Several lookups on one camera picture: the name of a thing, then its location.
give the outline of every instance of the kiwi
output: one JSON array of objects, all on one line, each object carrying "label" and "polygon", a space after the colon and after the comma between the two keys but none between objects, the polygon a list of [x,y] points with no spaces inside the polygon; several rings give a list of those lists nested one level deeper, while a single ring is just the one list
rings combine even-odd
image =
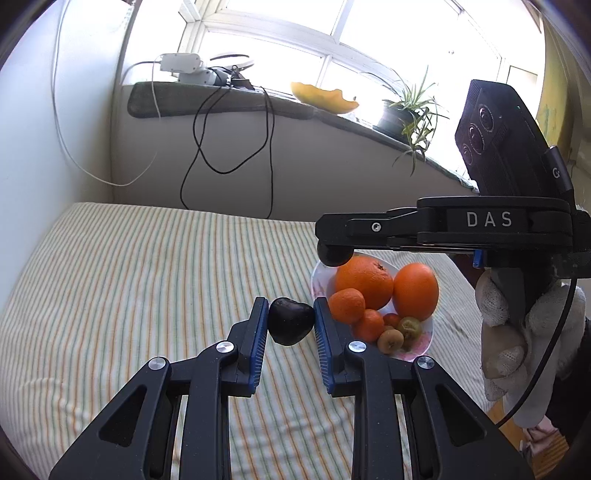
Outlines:
[{"label": "kiwi", "polygon": [[386,355],[392,355],[396,350],[402,347],[404,335],[394,328],[384,330],[378,338],[378,349]]},{"label": "kiwi", "polygon": [[402,333],[404,337],[402,347],[406,350],[409,350],[413,346],[413,343],[423,334],[421,322],[413,317],[405,317],[400,320],[396,330]]}]

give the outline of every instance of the white knit glove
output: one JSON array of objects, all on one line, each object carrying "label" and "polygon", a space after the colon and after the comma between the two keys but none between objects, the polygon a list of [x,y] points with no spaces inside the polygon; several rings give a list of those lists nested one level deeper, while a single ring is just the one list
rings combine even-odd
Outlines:
[{"label": "white knit glove", "polygon": [[[482,373],[486,398],[504,397],[509,412],[526,389],[554,333],[569,290],[556,282],[543,294],[525,317],[518,331],[507,323],[509,309],[505,297],[485,271],[476,285],[476,304],[482,314]],[[560,339],[530,396],[513,416],[522,428],[535,427],[544,417],[556,376],[566,377],[583,337],[585,295],[577,287],[573,304]]]}]

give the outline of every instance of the windowsill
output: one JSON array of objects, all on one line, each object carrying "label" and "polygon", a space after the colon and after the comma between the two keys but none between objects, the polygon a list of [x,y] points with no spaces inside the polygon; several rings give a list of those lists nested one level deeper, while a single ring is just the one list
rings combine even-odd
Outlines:
[{"label": "windowsill", "polygon": [[[202,102],[218,87],[208,85],[188,85],[176,82],[154,82],[154,92],[158,100],[158,108],[162,117],[194,115]],[[308,120],[316,118],[326,125],[349,131],[356,135],[369,138],[383,145],[387,145],[399,152],[408,150],[408,146],[373,130],[369,125],[334,115],[311,105],[292,100],[287,96],[270,94],[276,115]],[[150,82],[136,83],[129,96],[128,113],[135,118],[157,118]],[[224,112],[259,112],[265,111],[265,101],[262,92],[246,89],[234,89],[228,92],[211,110],[211,113]],[[459,181],[468,189],[476,189],[457,173],[452,172],[432,158],[426,157],[425,163],[445,176]]]}]

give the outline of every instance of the striped bedsheet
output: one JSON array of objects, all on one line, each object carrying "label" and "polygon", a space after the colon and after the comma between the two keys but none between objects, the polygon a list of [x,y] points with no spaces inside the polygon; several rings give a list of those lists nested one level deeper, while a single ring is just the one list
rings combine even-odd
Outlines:
[{"label": "striped bedsheet", "polygon": [[[441,300],[429,353],[487,410],[471,286],[442,254],[373,254],[436,272]],[[316,261],[311,223],[72,206],[32,255],[0,317],[2,428],[46,479],[141,365],[157,355],[171,362],[197,355],[246,319],[257,296],[311,302]],[[350,478],[352,445],[353,400],[326,394],[313,333],[288,348],[269,339],[256,395],[230,399],[234,478]],[[404,454],[408,470],[406,446]],[[178,459],[176,448],[175,470]]]}]

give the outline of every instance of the small round fruit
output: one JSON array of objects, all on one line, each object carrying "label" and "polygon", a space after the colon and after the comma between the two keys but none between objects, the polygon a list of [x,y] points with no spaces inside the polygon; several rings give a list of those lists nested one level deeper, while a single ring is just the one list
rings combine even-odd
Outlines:
[{"label": "small round fruit", "polygon": [[366,309],[363,318],[353,324],[353,336],[364,342],[375,342],[384,331],[384,319],[375,310]]},{"label": "small round fruit", "polygon": [[419,320],[413,317],[405,317],[400,320],[400,323],[396,327],[402,336],[404,337],[404,348],[409,349],[413,343],[423,334],[423,326]]},{"label": "small round fruit", "polygon": [[396,328],[400,323],[401,317],[396,313],[387,313],[384,315],[384,323],[386,325],[390,325],[393,328]]},{"label": "small round fruit", "polygon": [[404,343],[404,335],[394,328],[384,330],[378,338],[378,349],[386,355],[392,355]]},{"label": "small round fruit", "polygon": [[361,320],[365,311],[365,300],[359,290],[346,288],[330,296],[329,309],[335,320],[350,325]]}]

